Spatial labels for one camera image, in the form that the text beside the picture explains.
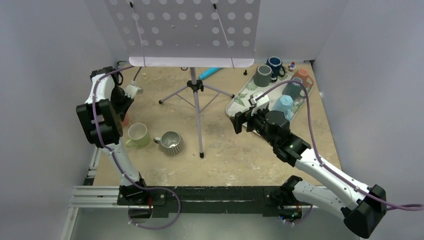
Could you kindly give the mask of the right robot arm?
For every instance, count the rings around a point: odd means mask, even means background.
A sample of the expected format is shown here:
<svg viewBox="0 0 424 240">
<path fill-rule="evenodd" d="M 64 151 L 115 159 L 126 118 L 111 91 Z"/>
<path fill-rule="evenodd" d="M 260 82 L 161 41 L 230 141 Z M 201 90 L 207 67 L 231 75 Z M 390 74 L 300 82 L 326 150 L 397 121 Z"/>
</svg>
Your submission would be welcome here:
<svg viewBox="0 0 424 240">
<path fill-rule="evenodd" d="M 252 114 L 248 110 L 236 113 L 230 121 L 236 134 L 246 124 L 246 130 L 259 133 L 279 160 L 309 174 L 325 187 L 298 180 L 281 189 L 284 202 L 292 204 L 298 200 L 315 205 L 342 219 L 351 232 L 363 239 L 371 236 L 387 213 L 386 206 L 379 202 L 386 199 L 382 187 L 362 183 L 317 155 L 315 148 L 291 132 L 290 122 L 282 112 L 265 109 Z"/>
</svg>

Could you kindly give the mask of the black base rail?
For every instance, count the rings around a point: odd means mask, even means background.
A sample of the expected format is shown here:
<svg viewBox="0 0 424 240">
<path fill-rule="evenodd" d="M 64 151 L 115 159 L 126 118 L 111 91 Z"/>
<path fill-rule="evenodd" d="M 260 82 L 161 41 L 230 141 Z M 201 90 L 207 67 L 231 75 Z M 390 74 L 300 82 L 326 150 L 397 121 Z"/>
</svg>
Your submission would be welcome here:
<svg viewBox="0 0 424 240">
<path fill-rule="evenodd" d="M 282 186 L 151 186 L 148 205 L 136 218 L 167 218 L 170 214 L 255 214 L 294 222 L 309 210 Z"/>
</svg>

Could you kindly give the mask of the orange mug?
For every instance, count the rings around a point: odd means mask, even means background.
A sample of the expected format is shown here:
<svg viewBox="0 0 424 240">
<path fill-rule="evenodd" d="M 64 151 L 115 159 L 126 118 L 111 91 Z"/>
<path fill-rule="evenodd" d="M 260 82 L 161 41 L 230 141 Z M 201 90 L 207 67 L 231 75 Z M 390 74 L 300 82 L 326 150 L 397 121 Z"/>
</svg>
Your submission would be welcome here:
<svg viewBox="0 0 424 240">
<path fill-rule="evenodd" d="M 305 68 L 299 68 L 292 76 L 292 79 L 299 78 L 302 81 L 302 84 L 307 87 L 312 87 L 314 85 L 313 78 L 309 75 L 309 72 Z"/>
</svg>

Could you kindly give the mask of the aluminium frame rail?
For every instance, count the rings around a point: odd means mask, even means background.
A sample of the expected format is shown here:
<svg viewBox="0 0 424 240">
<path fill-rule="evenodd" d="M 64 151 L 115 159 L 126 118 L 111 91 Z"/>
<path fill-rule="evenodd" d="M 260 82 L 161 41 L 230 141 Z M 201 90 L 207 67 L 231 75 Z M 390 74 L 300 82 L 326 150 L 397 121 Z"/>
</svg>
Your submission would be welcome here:
<svg viewBox="0 0 424 240">
<path fill-rule="evenodd" d="M 118 186 L 93 186 L 101 154 L 99 148 L 94 148 L 83 185 L 75 186 L 72 191 L 59 237 L 61 240 L 71 239 L 80 209 L 107 209 L 118 206 Z"/>
</svg>

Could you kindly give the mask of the floral serving tray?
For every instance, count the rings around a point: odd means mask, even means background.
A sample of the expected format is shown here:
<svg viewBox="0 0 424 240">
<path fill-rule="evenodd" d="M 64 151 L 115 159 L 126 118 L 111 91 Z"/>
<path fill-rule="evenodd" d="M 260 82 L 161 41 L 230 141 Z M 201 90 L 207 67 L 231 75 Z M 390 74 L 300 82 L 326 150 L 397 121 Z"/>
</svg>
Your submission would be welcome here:
<svg viewBox="0 0 424 240">
<path fill-rule="evenodd" d="M 271 82 L 267 87 L 258 87 L 254 84 L 253 79 L 251 78 L 247 83 L 241 88 L 241 90 L 235 95 L 235 97 L 230 101 L 230 103 L 227 105 L 225 112 L 229 117 L 234 116 L 238 112 L 243 112 L 247 110 L 251 105 L 249 103 L 249 98 L 252 94 L 263 91 L 266 92 L 268 89 L 273 87 L 274 85 L 290 80 L 293 76 L 292 72 L 287 72 L 284 77 L 279 77 L 276 82 Z M 282 91 L 286 87 L 287 83 L 284 85 L 280 85 L 272 92 L 268 93 L 269 97 L 269 110 L 273 110 L 273 106 L 275 104 L 275 101 L 282 96 Z M 296 117 L 297 113 L 300 111 L 301 107 L 306 103 L 306 98 L 298 98 L 294 101 L 294 105 L 292 108 L 293 118 Z"/>
</svg>

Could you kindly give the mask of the salmon pink mug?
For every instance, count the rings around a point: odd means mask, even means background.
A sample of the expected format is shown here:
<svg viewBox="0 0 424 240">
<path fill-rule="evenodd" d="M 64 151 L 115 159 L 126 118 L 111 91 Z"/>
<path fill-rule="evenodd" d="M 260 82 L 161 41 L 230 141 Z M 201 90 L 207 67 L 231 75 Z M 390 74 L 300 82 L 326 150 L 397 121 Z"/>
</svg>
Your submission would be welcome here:
<svg viewBox="0 0 424 240">
<path fill-rule="evenodd" d="M 122 125 L 123 127 L 125 127 L 125 126 L 128 126 L 128 125 L 129 125 L 129 123 L 130 123 L 130 116 L 129 116 L 129 114 L 127 113 L 127 114 L 124 116 L 124 119 L 123 119 L 123 121 L 121 122 L 121 125 Z"/>
</svg>

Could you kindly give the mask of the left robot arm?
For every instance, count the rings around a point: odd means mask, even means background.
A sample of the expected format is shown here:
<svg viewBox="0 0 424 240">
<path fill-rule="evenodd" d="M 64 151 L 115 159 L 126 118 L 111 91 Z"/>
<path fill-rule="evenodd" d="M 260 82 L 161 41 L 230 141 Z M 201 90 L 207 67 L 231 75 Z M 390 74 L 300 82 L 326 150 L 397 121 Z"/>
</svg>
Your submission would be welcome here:
<svg viewBox="0 0 424 240">
<path fill-rule="evenodd" d="M 132 164 L 123 141 L 122 122 L 142 89 L 134 84 L 122 87 L 122 69 L 107 66 L 92 71 L 91 89 L 76 114 L 87 141 L 101 149 L 115 166 L 119 178 L 117 204 L 149 204 L 149 191 L 140 172 Z"/>
</svg>

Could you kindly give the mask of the light green mug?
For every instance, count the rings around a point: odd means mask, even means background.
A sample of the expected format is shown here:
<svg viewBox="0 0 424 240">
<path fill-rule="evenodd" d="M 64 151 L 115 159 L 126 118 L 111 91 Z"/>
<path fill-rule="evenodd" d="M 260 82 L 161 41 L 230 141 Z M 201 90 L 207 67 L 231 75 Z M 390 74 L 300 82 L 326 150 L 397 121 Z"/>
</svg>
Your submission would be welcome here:
<svg viewBox="0 0 424 240">
<path fill-rule="evenodd" d="M 129 139 L 125 142 L 126 147 L 146 147 L 150 143 L 148 128 L 143 123 L 134 123 L 128 128 Z"/>
</svg>

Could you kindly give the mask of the light blue faceted mug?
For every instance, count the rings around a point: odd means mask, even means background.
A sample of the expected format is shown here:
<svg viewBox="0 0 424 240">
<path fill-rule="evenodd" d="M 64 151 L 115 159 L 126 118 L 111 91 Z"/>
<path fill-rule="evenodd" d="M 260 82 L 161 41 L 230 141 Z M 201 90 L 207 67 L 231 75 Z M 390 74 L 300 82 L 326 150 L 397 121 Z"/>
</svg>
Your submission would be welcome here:
<svg viewBox="0 0 424 240">
<path fill-rule="evenodd" d="M 281 97 L 279 97 L 274 105 L 272 110 L 273 111 L 279 111 L 284 114 L 284 117 L 291 121 L 293 119 L 293 112 L 292 108 L 294 106 L 294 101 L 291 96 L 283 94 Z"/>
</svg>

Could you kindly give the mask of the small gnome figurine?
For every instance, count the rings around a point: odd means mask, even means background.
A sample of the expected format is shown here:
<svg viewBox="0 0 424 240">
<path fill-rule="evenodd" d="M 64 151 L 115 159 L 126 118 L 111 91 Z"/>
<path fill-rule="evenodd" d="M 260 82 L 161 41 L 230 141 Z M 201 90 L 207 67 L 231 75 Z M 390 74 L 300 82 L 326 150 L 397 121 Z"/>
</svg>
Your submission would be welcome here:
<svg viewBox="0 0 424 240">
<path fill-rule="evenodd" d="M 291 64 L 288 66 L 288 70 L 290 72 L 293 72 L 295 69 L 296 69 L 296 63 L 292 61 Z"/>
</svg>

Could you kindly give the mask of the dark blue mug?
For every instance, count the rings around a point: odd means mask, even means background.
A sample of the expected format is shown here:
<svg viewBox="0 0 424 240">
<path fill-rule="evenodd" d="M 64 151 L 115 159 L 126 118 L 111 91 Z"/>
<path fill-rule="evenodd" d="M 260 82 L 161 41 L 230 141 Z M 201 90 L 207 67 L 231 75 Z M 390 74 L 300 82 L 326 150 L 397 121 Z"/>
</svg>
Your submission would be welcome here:
<svg viewBox="0 0 424 240">
<path fill-rule="evenodd" d="M 266 61 L 266 65 L 271 68 L 271 83 L 276 82 L 278 77 L 282 78 L 286 75 L 286 69 L 283 66 L 283 61 L 279 57 L 270 56 Z"/>
</svg>

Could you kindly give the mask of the light blue cylinder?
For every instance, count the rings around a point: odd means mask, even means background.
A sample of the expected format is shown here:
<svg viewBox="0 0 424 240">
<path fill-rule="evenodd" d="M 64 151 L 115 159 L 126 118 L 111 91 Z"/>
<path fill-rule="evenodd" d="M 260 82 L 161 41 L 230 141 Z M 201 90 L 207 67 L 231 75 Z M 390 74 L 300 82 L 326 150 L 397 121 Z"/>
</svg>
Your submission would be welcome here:
<svg viewBox="0 0 424 240">
<path fill-rule="evenodd" d="M 211 67 L 211 68 L 208 68 L 206 71 L 204 71 L 203 73 L 201 73 L 198 78 L 203 81 L 206 78 L 208 78 L 211 75 L 213 75 L 216 72 L 218 72 L 219 70 L 221 70 L 220 67 Z"/>
</svg>

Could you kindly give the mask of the perforated music stand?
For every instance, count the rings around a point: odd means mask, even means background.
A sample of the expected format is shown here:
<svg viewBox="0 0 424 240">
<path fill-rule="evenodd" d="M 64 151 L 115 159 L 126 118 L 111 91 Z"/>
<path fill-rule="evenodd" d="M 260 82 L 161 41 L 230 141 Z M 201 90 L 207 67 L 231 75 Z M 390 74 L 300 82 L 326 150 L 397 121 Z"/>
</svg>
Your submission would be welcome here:
<svg viewBox="0 0 424 240">
<path fill-rule="evenodd" d="M 255 61 L 258 0 L 107 0 L 135 67 L 187 67 L 194 101 L 196 68 L 247 68 Z"/>
</svg>

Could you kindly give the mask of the grey ribbed mug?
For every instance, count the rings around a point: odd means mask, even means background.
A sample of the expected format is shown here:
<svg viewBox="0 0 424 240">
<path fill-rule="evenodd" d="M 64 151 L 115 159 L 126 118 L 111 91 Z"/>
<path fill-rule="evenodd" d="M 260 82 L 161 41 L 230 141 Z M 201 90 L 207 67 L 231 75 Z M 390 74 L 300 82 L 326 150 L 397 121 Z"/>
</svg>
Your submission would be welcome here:
<svg viewBox="0 0 424 240">
<path fill-rule="evenodd" d="M 153 142 L 167 155 L 176 155 L 183 149 L 184 139 L 175 131 L 167 131 L 161 137 L 154 137 Z"/>
</svg>

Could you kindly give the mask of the dark teal mug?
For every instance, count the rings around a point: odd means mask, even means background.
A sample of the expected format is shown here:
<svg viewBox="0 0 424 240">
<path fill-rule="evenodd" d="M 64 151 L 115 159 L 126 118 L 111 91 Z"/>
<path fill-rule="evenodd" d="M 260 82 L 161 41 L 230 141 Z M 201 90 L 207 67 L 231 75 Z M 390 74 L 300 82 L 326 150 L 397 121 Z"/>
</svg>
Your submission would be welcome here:
<svg viewBox="0 0 424 240">
<path fill-rule="evenodd" d="M 298 77 L 295 77 L 292 80 L 293 82 L 290 82 L 286 85 L 282 91 L 282 95 L 291 97 L 293 101 L 296 101 L 298 98 L 305 98 L 306 93 L 302 87 L 303 81 Z"/>
</svg>

